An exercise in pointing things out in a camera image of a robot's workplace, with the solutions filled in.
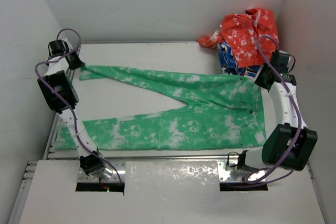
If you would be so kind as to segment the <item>green tie-dye trousers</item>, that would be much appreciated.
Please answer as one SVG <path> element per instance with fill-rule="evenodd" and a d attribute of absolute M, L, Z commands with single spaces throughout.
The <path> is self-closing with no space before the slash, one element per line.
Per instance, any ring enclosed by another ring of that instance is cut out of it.
<path fill-rule="evenodd" d="M 100 150 L 200 151 L 265 143 L 261 89 L 250 78 L 85 66 L 79 79 L 117 80 L 184 103 L 162 112 L 85 121 L 90 138 Z"/>

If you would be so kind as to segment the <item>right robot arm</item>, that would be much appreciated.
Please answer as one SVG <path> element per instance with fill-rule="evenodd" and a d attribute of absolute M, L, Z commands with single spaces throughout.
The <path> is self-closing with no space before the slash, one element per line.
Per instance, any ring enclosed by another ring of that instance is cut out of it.
<path fill-rule="evenodd" d="M 276 127 L 262 149 L 238 154 L 237 164 L 228 167 L 241 173 L 256 173 L 272 167 L 301 171 L 318 140 L 316 131 L 308 129 L 299 110 L 297 82 L 289 73 L 291 55 L 274 51 L 270 63 L 264 64 L 255 84 L 267 89 L 275 109 Z"/>

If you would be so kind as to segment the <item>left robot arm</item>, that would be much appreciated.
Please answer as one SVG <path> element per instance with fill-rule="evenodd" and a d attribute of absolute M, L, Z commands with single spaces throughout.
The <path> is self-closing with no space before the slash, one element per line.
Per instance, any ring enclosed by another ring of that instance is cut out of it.
<path fill-rule="evenodd" d="M 87 176 L 100 180 L 107 178 L 106 164 L 96 144 L 93 143 L 83 122 L 76 115 L 78 95 L 70 81 L 67 70 L 83 66 L 76 50 L 64 39 L 48 44 L 48 60 L 35 66 L 35 74 L 48 107 L 65 123 L 75 143 L 80 168 Z"/>

